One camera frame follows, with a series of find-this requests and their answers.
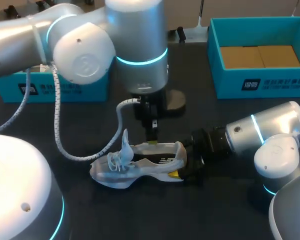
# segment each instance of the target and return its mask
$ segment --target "black table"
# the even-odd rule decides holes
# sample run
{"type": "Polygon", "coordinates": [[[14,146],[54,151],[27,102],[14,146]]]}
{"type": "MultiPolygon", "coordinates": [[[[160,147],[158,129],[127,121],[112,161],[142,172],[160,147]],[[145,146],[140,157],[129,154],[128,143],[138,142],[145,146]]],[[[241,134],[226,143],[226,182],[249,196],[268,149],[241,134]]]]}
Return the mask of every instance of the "black table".
{"type": "MultiPolygon", "coordinates": [[[[181,118],[159,122],[160,142],[183,140],[194,129],[224,126],[287,101],[300,104],[300,98],[217,100],[205,43],[171,45],[168,53],[169,87],[185,93],[187,110],[181,118]]],[[[115,107],[129,97],[113,79],[107,103],[63,104],[65,149],[85,156],[104,147],[117,129],[115,107]]],[[[16,108],[0,98],[0,124],[16,108]]],[[[29,104],[2,134],[33,144],[46,157],[69,206],[73,240],[273,239],[269,201],[253,190],[258,188],[253,159],[232,157],[207,167],[202,186],[145,177],[128,189],[110,189],[90,178],[89,162],[73,162],[58,152],[53,119],[53,104],[29,104]]],[[[130,143],[144,142],[144,129],[131,107],[123,111],[123,120],[130,143]]],[[[111,150],[119,147],[120,141],[111,150]]]]}

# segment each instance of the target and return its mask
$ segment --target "teal box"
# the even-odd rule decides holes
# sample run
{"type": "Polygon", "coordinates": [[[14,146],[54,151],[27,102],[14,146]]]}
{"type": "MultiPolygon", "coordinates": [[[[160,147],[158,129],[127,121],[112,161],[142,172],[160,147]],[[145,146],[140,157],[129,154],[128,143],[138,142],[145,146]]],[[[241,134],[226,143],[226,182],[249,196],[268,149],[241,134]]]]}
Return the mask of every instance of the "teal box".
{"type": "MultiPolygon", "coordinates": [[[[55,85],[51,72],[32,72],[28,103],[54,103],[55,85]]],[[[105,102],[108,99],[108,74],[97,82],[78,85],[59,75],[61,102],[105,102]]],[[[0,78],[0,95],[4,103],[20,103],[26,91],[26,73],[0,78]]]]}
{"type": "Polygon", "coordinates": [[[220,47],[291,45],[300,62],[300,17],[212,18],[207,52],[218,99],[300,97],[300,67],[226,69],[220,47]]]}

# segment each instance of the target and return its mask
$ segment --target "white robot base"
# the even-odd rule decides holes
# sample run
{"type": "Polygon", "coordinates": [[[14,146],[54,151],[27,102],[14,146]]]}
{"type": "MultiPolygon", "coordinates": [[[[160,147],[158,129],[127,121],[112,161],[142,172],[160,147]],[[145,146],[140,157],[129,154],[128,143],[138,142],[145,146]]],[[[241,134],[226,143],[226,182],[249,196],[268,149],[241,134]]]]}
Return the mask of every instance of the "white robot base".
{"type": "Polygon", "coordinates": [[[0,135],[0,240],[69,240],[65,200],[45,157],[0,135]]]}

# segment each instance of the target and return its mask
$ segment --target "shoe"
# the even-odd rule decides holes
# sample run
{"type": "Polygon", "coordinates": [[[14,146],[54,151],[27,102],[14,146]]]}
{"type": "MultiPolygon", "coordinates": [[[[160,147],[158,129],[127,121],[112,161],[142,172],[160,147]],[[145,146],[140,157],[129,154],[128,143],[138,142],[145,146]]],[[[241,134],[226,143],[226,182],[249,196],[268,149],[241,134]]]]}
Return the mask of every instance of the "shoe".
{"type": "Polygon", "coordinates": [[[128,131],[122,136],[121,150],[110,152],[91,164],[90,175],[98,183],[126,189],[142,176],[163,182],[181,182],[169,176],[187,164],[187,151],[181,142],[129,145],[128,131]]]}

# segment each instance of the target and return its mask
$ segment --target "coiled cable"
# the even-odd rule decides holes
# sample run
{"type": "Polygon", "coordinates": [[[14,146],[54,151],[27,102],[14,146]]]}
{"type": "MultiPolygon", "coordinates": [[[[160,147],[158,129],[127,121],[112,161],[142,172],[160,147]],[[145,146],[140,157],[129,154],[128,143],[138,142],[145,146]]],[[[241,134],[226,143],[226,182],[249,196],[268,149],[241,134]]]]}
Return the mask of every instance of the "coiled cable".
{"type": "Polygon", "coordinates": [[[94,155],[85,156],[85,157],[73,156],[64,149],[64,147],[62,146],[62,143],[61,143],[60,130],[59,130],[60,109],[61,109],[61,89],[60,89],[60,82],[59,82],[57,68],[53,63],[51,64],[51,71],[52,71],[54,87],[55,87],[54,138],[55,138],[55,143],[56,143],[59,151],[67,159],[74,160],[74,161],[89,161],[89,160],[95,160],[97,158],[100,158],[101,156],[103,156],[106,153],[107,150],[109,150],[109,148],[114,144],[114,142],[118,139],[118,137],[120,136],[120,134],[122,132],[123,121],[122,121],[121,109],[128,105],[139,104],[140,99],[138,99],[138,98],[127,99],[127,100],[122,101],[121,103],[119,103],[116,106],[116,115],[118,118],[118,128],[117,128],[114,136],[112,137],[112,139],[100,152],[98,152],[94,155]]]}
{"type": "Polygon", "coordinates": [[[30,69],[26,70],[26,84],[25,84],[25,93],[22,99],[22,102],[20,103],[20,106],[15,111],[15,113],[10,117],[8,121],[6,121],[4,124],[0,126],[0,132],[4,130],[6,127],[11,125],[14,120],[19,116],[19,114],[23,111],[23,109],[26,106],[26,103],[28,101],[29,95],[30,95],[30,84],[31,84],[31,77],[30,77],[30,69]]]}

